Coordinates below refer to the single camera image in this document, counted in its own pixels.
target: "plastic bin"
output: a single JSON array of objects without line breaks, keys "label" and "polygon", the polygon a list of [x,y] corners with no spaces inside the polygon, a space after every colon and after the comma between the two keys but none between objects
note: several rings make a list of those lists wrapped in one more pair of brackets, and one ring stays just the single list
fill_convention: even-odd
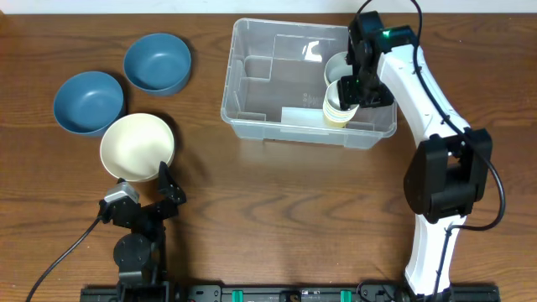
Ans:
[{"label": "plastic bin", "polygon": [[347,28],[242,18],[233,27],[222,119],[239,138],[371,148],[397,127],[397,105],[324,123],[326,62],[347,51]]}]

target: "wooden table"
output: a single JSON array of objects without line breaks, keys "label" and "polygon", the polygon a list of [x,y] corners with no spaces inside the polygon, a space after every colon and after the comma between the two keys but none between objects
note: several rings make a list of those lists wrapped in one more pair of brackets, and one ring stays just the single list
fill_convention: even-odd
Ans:
[{"label": "wooden table", "polygon": [[[90,225],[114,185],[97,138],[62,130],[53,98],[69,77],[110,72],[130,112],[175,120],[176,175],[189,202],[168,221],[169,269],[185,284],[357,284],[401,280],[414,214],[402,179],[414,154],[407,122],[368,151],[237,138],[220,118],[233,23],[239,15],[3,16],[0,23],[0,300],[23,301],[38,276]],[[256,18],[346,25],[352,15]],[[383,16],[387,25],[414,14]],[[141,36],[185,39],[194,67],[178,95],[127,85],[122,62]],[[494,282],[504,301],[536,301],[537,20],[532,15],[426,15],[430,68],[457,111],[494,141],[508,209],[486,233],[463,232],[451,281]],[[143,203],[154,184],[137,185]],[[489,178],[468,222],[496,215]],[[43,282],[35,301],[77,301],[85,284],[115,284],[112,250],[126,230],[99,225]]]}]

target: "power cord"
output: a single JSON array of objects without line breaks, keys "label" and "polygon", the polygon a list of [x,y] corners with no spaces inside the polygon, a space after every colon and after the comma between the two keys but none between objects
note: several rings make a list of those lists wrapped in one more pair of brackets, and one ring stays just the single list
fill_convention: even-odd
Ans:
[{"label": "power cord", "polygon": [[47,270],[44,271],[44,273],[41,275],[41,277],[39,277],[39,279],[37,280],[37,282],[34,284],[34,287],[32,288],[32,290],[30,290],[29,294],[28,294],[28,297],[26,298],[26,302],[30,302],[30,300],[32,299],[32,297],[34,296],[35,294],[35,291],[37,290],[37,288],[41,285],[41,283],[43,282],[43,280],[49,275],[50,272],[52,272],[52,270],[58,265],[60,264],[60,262],[65,259],[65,257],[67,257],[67,255],[69,255],[71,252],[73,252],[73,250],[78,247],[82,241],[84,241],[84,239],[86,239],[86,237],[88,235],[90,235],[91,231],[93,231],[93,229],[95,228],[95,226],[99,223],[99,221],[101,221],[101,217],[99,216],[91,225],[90,227],[88,227],[87,231],[84,232],[84,234],[82,234],[82,236],[75,242],[73,243],[72,246],[69,247],[69,249],[67,249],[67,251],[65,251],[65,253],[63,253],[58,259],[56,259],[56,261],[54,261],[54,263],[52,263],[49,268],[47,268]]},{"label": "power cord", "polygon": [[[362,10],[371,2],[372,0],[367,0],[358,10],[358,14],[362,12]],[[483,154],[481,154],[477,148],[475,143],[453,122],[450,120],[450,116],[448,116],[441,108],[441,106],[436,101],[433,94],[430,92],[429,87],[427,86],[427,83],[425,83],[425,80],[423,76],[421,75],[420,66],[418,65],[418,48],[420,47],[420,39],[421,39],[421,29],[423,27],[423,13],[421,12],[420,5],[416,2],[416,0],[410,0],[416,7],[419,17],[420,17],[420,25],[418,29],[418,35],[417,35],[417,42],[414,46],[414,53],[413,53],[413,61],[414,61],[414,72],[418,76],[418,79],[420,80],[420,84],[422,85],[425,93],[430,98],[430,101],[432,102],[433,106],[435,107],[436,111],[441,115],[443,122],[445,122],[461,139],[462,141],[473,150],[473,152],[477,155],[477,157],[485,163],[487,168],[490,170],[491,174],[493,175],[494,181],[496,182],[496,186],[498,187],[498,194],[500,199],[500,207],[498,210],[498,214],[496,215],[496,218],[493,222],[487,224],[486,226],[464,226],[464,225],[451,225],[446,228],[446,239],[444,240],[444,247],[442,248],[442,254],[441,254],[441,260],[440,260],[440,266],[438,270],[436,271],[436,281],[435,281],[435,289],[433,291],[433,295],[430,299],[430,301],[435,302],[436,296],[438,295],[438,286],[440,284],[440,276],[442,274],[442,269],[444,267],[444,261],[446,259],[446,252],[447,252],[447,246],[449,244],[450,236],[452,234],[452,231],[454,229],[460,229],[460,230],[468,230],[468,231],[475,231],[475,232],[484,232],[488,231],[495,226],[497,226],[500,221],[503,218],[503,215],[505,214],[505,190],[503,188],[502,180],[500,179],[500,176],[494,168],[493,163],[485,158]]]}]

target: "white background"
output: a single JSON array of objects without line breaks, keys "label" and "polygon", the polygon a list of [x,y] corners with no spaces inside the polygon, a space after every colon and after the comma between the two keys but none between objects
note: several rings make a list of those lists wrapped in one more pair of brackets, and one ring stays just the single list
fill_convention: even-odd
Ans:
[{"label": "white background", "polygon": [[[0,0],[4,13],[355,13],[363,0]],[[420,0],[429,13],[536,13],[537,0]],[[414,12],[410,0],[368,9]]]}]

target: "blue bowl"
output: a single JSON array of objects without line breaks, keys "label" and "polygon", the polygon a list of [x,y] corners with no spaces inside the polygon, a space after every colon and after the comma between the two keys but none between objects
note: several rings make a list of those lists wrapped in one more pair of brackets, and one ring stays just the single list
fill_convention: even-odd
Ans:
[{"label": "blue bowl", "polygon": [[171,96],[185,87],[192,59],[185,42],[172,34],[150,34],[127,51],[123,69],[137,88],[155,96]]},{"label": "blue bowl", "polygon": [[125,115],[123,90],[116,79],[100,71],[70,78],[54,99],[54,116],[63,129],[91,137],[102,136]]}]

